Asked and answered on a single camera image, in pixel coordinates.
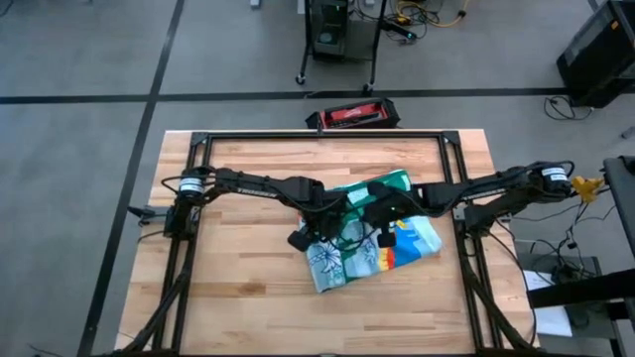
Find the dark grey workbench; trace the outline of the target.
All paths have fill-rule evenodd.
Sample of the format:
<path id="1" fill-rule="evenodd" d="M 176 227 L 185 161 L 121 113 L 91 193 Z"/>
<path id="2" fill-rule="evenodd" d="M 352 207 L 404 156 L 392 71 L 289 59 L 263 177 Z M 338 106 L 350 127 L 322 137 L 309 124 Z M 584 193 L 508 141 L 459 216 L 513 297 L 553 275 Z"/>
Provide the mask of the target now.
<path id="1" fill-rule="evenodd" d="M 603 168 L 626 236 L 635 239 L 635 156 L 605 159 Z"/>

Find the black computer tower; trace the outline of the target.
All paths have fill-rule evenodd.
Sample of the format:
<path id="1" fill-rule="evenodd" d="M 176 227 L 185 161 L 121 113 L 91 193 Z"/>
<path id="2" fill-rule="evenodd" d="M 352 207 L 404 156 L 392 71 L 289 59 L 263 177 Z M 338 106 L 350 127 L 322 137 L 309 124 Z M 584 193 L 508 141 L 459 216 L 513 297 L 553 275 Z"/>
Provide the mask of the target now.
<path id="1" fill-rule="evenodd" d="M 344 57 L 348 0 L 313 0 L 311 4 L 314 52 L 320 57 Z"/>

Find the dinosaur print towel green border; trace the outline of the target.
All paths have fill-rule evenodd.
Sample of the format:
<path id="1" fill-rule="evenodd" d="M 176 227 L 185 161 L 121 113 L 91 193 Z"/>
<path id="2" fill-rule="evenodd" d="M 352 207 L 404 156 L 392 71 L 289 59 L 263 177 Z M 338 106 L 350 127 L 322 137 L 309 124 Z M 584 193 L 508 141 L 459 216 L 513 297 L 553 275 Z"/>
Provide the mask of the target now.
<path id="1" fill-rule="evenodd" d="M 332 239 L 311 244 L 306 251 L 317 292 L 408 265 L 442 249 L 443 240 L 430 219 L 421 215 L 391 222 L 388 228 L 395 235 L 395 245 L 380 246 L 381 230 L 360 220 L 364 206 L 374 200 L 368 182 L 340 185 L 334 190 L 347 194 L 348 212 L 342 230 Z"/>

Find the red and black tool case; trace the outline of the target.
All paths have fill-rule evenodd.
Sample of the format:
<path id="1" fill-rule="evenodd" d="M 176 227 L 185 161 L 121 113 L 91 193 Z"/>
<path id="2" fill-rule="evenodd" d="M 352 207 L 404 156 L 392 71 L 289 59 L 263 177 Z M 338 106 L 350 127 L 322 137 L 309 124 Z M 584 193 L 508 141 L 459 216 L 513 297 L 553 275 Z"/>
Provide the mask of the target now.
<path id="1" fill-rule="evenodd" d="M 316 111 L 305 123 L 309 129 L 317 130 L 394 129 L 400 121 L 392 100 L 375 98 Z"/>

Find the black equipment case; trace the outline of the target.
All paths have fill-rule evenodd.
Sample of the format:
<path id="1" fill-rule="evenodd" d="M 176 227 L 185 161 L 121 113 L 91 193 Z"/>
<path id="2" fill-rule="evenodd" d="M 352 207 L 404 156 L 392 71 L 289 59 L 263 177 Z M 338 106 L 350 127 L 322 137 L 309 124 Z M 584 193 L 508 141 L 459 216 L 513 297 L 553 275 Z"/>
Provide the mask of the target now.
<path id="1" fill-rule="evenodd" d="M 574 107 L 603 108 L 635 84 L 635 0 L 606 0 L 557 59 Z"/>

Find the black wheeled cart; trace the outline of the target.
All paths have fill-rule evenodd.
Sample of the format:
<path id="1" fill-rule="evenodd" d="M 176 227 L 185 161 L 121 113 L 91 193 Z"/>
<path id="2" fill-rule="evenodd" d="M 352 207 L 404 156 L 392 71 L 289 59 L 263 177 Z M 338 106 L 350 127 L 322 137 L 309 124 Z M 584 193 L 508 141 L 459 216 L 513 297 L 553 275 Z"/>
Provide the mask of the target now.
<path id="1" fill-rule="evenodd" d="M 320 57 L 314 52 L 314 34 L 311 10 L 311 4 L 313 0 L 300 1 L 304 4 L 305 46 L 303 50 L 301 65 L 298 70 L 298 74 L 295 77 L 296 84 L 304 85 L 306 83 L 306 69 L 309 58 L 327 62 L 369 61 L 370 74 L 361 89 L 361 92 L 364 96 L 369 96 L 374 91 L 376 84 L 378 47 L 382 32 L 381 24 L 385 22 L 386 10 L 389 0 L 374 0 L 380 3 L 378 14 L 366 16 L 359 12 L 359 20 L 351 18 L 351 16 L 357 10 L 357 0 L 348 0 L 348 25 L 345 38 L 345 52 L 344 57 L 341 59 Z"/>

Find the black power adapter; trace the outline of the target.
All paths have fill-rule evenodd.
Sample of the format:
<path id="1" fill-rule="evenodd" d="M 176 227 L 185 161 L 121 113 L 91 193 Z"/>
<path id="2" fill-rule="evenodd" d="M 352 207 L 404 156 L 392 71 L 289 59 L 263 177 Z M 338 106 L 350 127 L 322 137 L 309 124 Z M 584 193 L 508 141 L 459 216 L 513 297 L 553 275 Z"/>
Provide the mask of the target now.
<path id="1" fill-rule="evenodd" d="M 556 265 L 552 270 L 551 279 L 555 285 L 579 281 L 579 269 L 570 265 Z"/>

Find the white paper sheet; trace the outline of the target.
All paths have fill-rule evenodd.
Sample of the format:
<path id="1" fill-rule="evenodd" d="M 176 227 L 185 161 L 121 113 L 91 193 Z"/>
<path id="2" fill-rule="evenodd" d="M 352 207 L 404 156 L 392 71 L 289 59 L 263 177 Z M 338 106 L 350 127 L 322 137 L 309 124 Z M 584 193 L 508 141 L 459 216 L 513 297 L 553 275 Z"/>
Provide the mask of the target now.
<path id="1" fill-rule="evenodd" d="M 552 275 L 548 273 L 523 271 L 523 275 L 529 292 L 554 284 Z M 537 317 L 537 332 L 539 334 L 572 337 L 572 326 L 562 305 L 534 308 L 534 312 Z"/>

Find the black metal table frame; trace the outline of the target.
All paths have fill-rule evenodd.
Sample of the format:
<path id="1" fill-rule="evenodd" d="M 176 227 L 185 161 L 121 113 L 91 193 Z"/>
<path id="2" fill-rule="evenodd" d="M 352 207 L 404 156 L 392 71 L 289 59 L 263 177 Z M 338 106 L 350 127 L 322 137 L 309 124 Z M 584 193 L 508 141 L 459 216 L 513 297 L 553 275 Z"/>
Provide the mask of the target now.
<path id="1" fill-rule="evenodd" d="M 420 130 L 362 138 L 290 130 L 217 131 L 211 163 L 252 175 L 306 176 L 327 186 L 397 169 L 415 181 L 456 177 L 455 150 Z M 202 214 L 181 352 L 185 355 L 469 354 L 474 349 L 449 216 L 435 255 L 323 294 L 288 235 L 297 213 L 228 194 Z"/>

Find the grey side table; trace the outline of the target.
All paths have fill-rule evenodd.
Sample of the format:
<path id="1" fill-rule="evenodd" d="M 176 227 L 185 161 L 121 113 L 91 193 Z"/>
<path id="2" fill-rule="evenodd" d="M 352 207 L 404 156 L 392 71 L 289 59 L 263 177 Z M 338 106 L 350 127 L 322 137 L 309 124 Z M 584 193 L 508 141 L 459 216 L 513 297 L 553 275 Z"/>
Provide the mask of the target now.
<path id="1" fill-rule="evenodd" d="M 555 254 L 534 250 L 529 252 L 530 244 L 522 242 L 518 253 L 518 260 L 523 271 L 534 271 L 552 274 L 556 265 L 562 260 Z M 609 319 L 602 301 L 582 302 L 563 305 L 570 320 L 572 338 L 600 338 L 612 340 L 618 337 L 614 323 Z"/>

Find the black power strip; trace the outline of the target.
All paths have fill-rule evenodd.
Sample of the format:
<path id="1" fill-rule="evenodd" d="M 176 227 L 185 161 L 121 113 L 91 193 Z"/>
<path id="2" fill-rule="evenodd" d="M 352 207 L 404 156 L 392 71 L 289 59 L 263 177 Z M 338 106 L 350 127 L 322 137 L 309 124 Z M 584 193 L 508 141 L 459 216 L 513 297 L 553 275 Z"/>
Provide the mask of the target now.
<path id="1" fill-rule="evenodd" d="M 387 33 L 388 37 L 393 40 L 397 40 L 403 43 L 414 42 L 418 39 L 418 36 L 399 26 L 394 22 L 385 21 L 381 24 L 381 29 Z"/>

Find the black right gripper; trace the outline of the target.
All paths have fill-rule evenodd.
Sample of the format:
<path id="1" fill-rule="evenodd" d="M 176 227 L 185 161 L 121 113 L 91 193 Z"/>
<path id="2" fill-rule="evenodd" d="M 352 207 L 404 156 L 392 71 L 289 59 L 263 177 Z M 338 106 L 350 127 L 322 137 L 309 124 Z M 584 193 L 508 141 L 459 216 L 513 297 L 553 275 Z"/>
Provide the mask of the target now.
<path id="1" fill-rule="evenodd" d="M 371 181 L 367 190 L 369 195 L 384 197 L 364 206 L 364 221 L 373 228 L 385 227 L 391 222 L 422 213 L 421 207 L 413 198 L 407 194 L 389 195 L 392 187 L 381 181 Z M 397 238 L 392 231 L 381 231 L 376 240 L 379 248 L 391 248 L 396 245 Z"/>

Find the black crossbar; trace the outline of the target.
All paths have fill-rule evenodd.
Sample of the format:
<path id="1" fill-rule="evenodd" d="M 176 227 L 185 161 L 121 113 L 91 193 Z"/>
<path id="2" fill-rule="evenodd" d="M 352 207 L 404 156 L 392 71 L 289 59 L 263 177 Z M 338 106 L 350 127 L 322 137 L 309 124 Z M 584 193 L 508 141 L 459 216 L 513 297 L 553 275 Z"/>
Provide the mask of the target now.
<path id="1" fill-rule="evenodd" d="M 635 269 L 531 290 L 527 295 L 533 308 L 614 298 L 635 298 Z"/>

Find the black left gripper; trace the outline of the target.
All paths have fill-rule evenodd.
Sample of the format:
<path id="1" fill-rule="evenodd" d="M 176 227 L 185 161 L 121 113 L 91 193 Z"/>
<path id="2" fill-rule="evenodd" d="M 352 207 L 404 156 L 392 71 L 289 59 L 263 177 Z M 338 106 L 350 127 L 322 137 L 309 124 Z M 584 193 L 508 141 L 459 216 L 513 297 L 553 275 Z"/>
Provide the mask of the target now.
<path id="1" fill-rule="evenodd" d="M 347 187 L 334 188 L 324 192 L 319 198 L 319 206 L 304 206 L 300 213 L 310 233 L 338 233 L 346 214 L 350 190 Z M 300 252 L 306 252 L 312 244 L 313 236 L 305 231 L 293 231 L 288 243 Z"/>

